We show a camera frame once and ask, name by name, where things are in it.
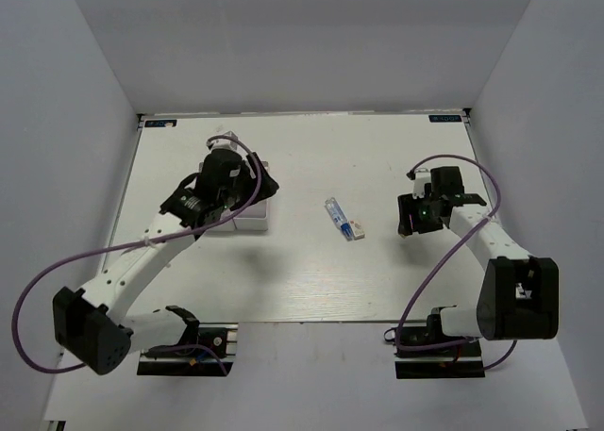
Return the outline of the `white eraser red print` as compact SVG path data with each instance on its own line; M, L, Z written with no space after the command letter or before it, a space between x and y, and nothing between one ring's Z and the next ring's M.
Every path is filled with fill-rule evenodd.
M361 240L365 238L366 234L363 226L358 221L350 220L349 224L352 230L353 240Z

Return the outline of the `clear glue bottle blue cap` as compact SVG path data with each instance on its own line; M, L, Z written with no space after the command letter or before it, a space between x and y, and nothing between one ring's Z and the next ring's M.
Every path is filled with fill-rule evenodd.
M341 231L347 240L353 240L353 231L348 219L345 217L340 205L334 197L330 197L325 201L325 208L330 219L336 227Z

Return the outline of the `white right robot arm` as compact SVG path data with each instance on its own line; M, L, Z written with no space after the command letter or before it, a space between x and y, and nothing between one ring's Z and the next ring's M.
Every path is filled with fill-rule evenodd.
M408 175L413 190L398 196L402 237L449 230L480 264L484 277L471 307L439 306L422 327L394 334L406 352L450 353L472 340L551 340L559 330L559 268L516 243L490 214L486 201L466 191L456 166Z

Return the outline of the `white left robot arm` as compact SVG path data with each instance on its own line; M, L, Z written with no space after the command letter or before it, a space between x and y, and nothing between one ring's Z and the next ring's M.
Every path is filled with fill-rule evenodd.
M211 150L201 171L186 176L160 205L145 228L142 246L124 250L78 290L64 287L54 296L58 343L99 375L141 350L178 356L198 351L199 321L189 310L128 311L156 276L224 213L253 206L277 190L256 153L242 157L227 148Z

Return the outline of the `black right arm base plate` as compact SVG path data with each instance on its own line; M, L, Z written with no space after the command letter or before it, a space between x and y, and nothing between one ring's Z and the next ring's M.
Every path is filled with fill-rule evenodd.
M394 352L398 380L483 378L485 370L477 340L455 347L430 351Z

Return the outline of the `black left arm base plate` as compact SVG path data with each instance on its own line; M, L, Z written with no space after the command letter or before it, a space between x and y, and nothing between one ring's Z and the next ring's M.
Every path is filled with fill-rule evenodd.
M200 325L180 350L141 352L138 376L226 377L235 362L239 326L236 323Z

